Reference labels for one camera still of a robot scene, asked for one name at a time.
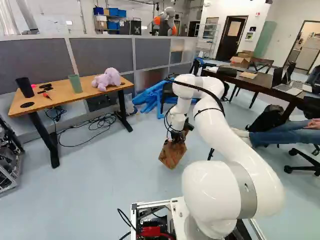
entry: cubicle partition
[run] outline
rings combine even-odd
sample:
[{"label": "cubicle partition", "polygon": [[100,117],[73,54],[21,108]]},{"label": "cubicle partition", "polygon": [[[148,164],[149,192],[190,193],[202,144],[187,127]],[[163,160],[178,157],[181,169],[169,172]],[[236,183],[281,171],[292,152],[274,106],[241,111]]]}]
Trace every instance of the cubicle partition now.
[{"label": "cubicle partition", "polygon": [[[169,73],[188,73],[196,53],[197,38],[129,35],[22,35],[0,38],[0,114],[9,122],[7,114],[17,90],[15,79],[28,77],[32,84],[67,79],[70,74],[91,76],[116,68],[134,83],[125,94],[136,94],[163,80]],[[116,103],[117,95],[109,100],[92,98],[75,104],[74,113],[83,115]],[[19,132],[27,132],[21,120],[12,123]]]}]

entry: person's leg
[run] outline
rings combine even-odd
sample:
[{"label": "person's leg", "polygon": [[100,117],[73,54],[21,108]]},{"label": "person's leg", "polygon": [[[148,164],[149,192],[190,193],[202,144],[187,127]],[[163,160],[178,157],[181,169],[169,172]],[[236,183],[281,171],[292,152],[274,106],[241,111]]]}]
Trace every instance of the person's leg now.
[{"label": "person's leg", "polygon": [[250,132],[253,147],[269,144],[320,144],[320,130],[298,129],[291,131]]},{"label": "person's leg", "polygon": [[292,130],[298,130],[303,129],[304,127],[308,126],[308,123],[311,120],[304,120],[304,121],[289,121],[285,124],[282,124],[280,126],[277,126],[275,128],[270,129],[267,131],[270,132],[286,132],[286,131],[292,131]]}]

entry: green cup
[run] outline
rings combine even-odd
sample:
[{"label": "green cup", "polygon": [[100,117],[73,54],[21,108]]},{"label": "green cup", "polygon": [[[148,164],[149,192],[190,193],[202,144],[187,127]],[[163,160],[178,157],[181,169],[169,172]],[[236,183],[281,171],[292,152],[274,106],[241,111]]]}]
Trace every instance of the green cup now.
[{"label": "green cup", "polygon": [[69,80],[71,82],[71,85],[72,85],[72,88],[73,88],[74,92],[76,94],[82,93],[83,91],[82,91],[79,75],[78,74],[72,74],[72,75],[69,75],[68,78],[69,78]]}]

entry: black backpack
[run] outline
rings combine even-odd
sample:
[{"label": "black backpack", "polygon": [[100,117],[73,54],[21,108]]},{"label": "black backpack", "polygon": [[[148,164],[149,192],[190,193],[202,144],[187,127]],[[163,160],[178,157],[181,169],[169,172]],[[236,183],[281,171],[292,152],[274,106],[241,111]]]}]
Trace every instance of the black backpack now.
[{"label": "black backpack", "polygon": [[251,124],[245,127],[249,132],[265,132],[281,125],[284,108],[279,105],[268,105],[263,113]]}]

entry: black cup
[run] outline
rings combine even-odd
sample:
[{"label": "black cup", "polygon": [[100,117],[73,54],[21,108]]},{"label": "black cup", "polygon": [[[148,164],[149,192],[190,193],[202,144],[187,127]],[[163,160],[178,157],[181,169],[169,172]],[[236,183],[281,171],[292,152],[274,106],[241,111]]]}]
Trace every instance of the black cup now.
[{"label": "black cup", "polygon": [[29,78],[20,77],[20,78],[17,78],[15,81],[18,84],[18,86],[19,86],[19,88],[25,98],[27,98],[27,99],[32,98],[35,95],[34,90],[31,87]]}]

